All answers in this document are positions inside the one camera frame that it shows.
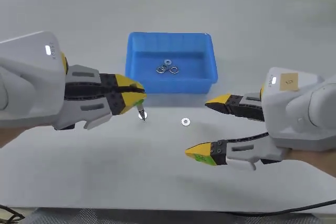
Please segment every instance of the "plastic tray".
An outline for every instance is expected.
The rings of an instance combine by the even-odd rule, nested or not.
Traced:
[[[177,74],[157,73],[165,59]],[[217,82],[217,67],[209,34],[131,33],[125,75],[140,82],[146,93],[208,93]]]

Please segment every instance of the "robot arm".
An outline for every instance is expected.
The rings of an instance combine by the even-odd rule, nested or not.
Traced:
[[[0,42],[0,127],[50,124],[91,129],[142,107],[144,88],[119,74],[69,66],[56,37],[39,32]]]
[[[250,120],[264,121],[268,132],[255,136],[203,143],[186,155],[210,165],[255,170],[255,163],[283,160],[287,151],[324,151],[336,147],[336,76],[320,76],[272,68],[259,93],[221,95],[208,108]]]

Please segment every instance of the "white table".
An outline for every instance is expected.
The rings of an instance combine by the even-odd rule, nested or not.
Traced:
[[[1,204],[274,211],[336,198],[336,179],[305,163],[243,172],[184,154],[197,143],[265,130],[205,108],[206,98],[258,91],[272,66],[335,73],[336,0],[0,0],[0,7],[1,40],[50,30],[70,64],[101,72],[124,73],[132,31],[210,33],[219,75],[207,97],[189,104],[187,96],[149,97],[146,123],[134,109],[91,131],[77,124],[24,133],[0,150]],[[190,126],[181,125],[184,117]]]

